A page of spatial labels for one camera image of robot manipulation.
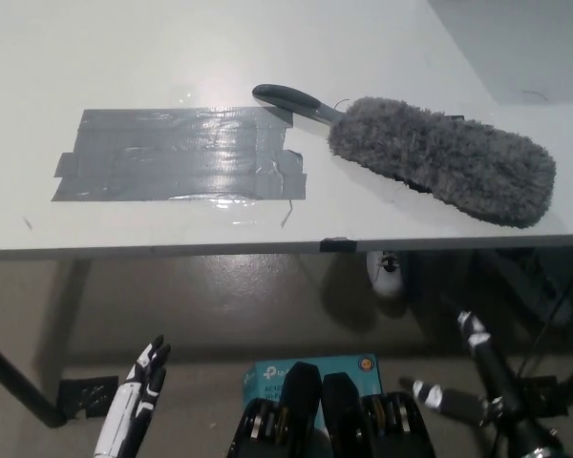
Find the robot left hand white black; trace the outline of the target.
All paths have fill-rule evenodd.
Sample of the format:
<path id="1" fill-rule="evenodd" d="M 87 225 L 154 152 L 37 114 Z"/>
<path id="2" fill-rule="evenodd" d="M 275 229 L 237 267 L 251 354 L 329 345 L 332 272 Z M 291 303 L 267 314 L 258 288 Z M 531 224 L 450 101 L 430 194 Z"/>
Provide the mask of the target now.
<path id="1" fill-rule="evenodd" d="M 110 405 L 99 433 L 95 458 L 135 458 L 162 390 L 171 345 L 157 336 L 140 353 Z"/>

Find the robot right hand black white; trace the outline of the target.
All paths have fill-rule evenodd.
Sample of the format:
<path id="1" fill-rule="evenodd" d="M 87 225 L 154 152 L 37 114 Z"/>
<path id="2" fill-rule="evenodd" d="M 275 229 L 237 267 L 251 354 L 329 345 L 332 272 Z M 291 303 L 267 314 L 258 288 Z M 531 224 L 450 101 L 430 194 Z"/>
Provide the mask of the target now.
<path id="1" fill-rule="evenodd" d="M 558 437 L 539 422 L 522 380 L 508 366 L 492 335 L 470 310 L 456 314 L 460 335 L 470 351 L 486 395 L 402 377 L 400 385 L 427 408 L 473 427 L 492 425 L 507 440 L 510 457 L 564 457 Z"/>

